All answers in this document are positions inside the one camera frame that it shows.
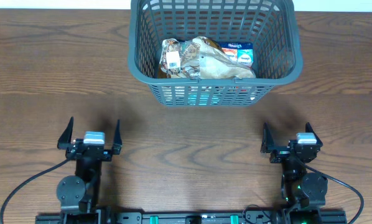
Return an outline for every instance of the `gray plastic basket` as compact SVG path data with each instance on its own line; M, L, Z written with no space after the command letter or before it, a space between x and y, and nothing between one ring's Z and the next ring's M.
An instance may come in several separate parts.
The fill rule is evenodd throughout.
M196 36L252 42L257 78L155 78L161 42ZM132 0L128 67L167 106L248 106L302 71L291 0Z

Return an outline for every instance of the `wood grain surface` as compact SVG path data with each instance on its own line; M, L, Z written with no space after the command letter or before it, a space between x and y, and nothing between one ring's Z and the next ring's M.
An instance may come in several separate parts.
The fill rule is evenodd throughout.
M64 160L59 135L122 120L123 151L103 167L100 202L147 212L270 207L281 166L260 155L264 121L279 143L310 121L324 147L311 166L358 189L372 223L372 14L298 12L304 71L249 108L166 108L127 68L130 11L0 10L0 208L23 180ZM6 223L59 211L71 162L24 187ZM359 207L329 182L327 208Z

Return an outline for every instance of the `black cable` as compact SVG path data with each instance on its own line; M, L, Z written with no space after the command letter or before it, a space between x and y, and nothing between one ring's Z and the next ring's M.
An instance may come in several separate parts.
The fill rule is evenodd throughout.
M33 175L32 177L28 178L27 180L25 180L23 183L21 183L19 186L17 186L6 198L5 202L2 204L2 207L1 207L1 211L0 211L0 224L4 224L4 212L5 212L5 208L7 206L7 204L9 203L9 201L12 199L12 197L22 188L24 187L26 184L28 184L29 182L31 182L32 180L46 174L46 173L49 173L50 171L52 170L55 170L59 167L61 167L62 165L66 164L68 161L70 161L74 155L71 155L70 157L68 157L66 160L64 160L63 162L57 164L56 166L53 166L45 171L42 171L36 175Z
M365 206L365 200L364 200L363 196L361 195L361 193L358 190L356 190L354 187L350 186L349 184L344 183L344 182L342 182L342 181L340 181L340 180L338 180L338 179L336 179L336 178L334 178L334 177L332 177L330 175L324 174L324 173L322 173L322 172L320 172L320 171L318 171L316 169L313 169L310 166L304 164L297 156L296 156L296 158L297 158L296 161L301 166L303 166L306 169L311 170L311 171L313 171L315 173L318 173L318 174L322 175L323 177L326 177L327 179L330 179L332 181L337 182L338 184L340 184L340 185L342 185L342 186L344 186L344 187L352 190L354 193L356 193L359 196L359 198L360 198L360 208L359 208L358 212L356 213L356 215L352 218L352 220L350 220L350 222L348 224L354 223L359 218L361 212L363 211L363 207Z
M259 206L259 205L255 205L255 204L251 204L251 205L247 205L247 207L246 208L244 208L244 210L243 210L243 218L246 220L246 222L248 222L249 224L256 224L256 223L253 223L253 222L251 222L251 221L249 221L247 218L246 218L246 211L247 211L247 209L249 208L249 207L251 207L251 206L255 206L255 207L258 207L261 211L262 211L262 213L269 219L269 221L266 221L266 222L263 222L263 224L265 224L265 223L269 223L269 222L272 222L272 219L271 219L271 217L269 216L269 215L267 215L266 214L266 212Z

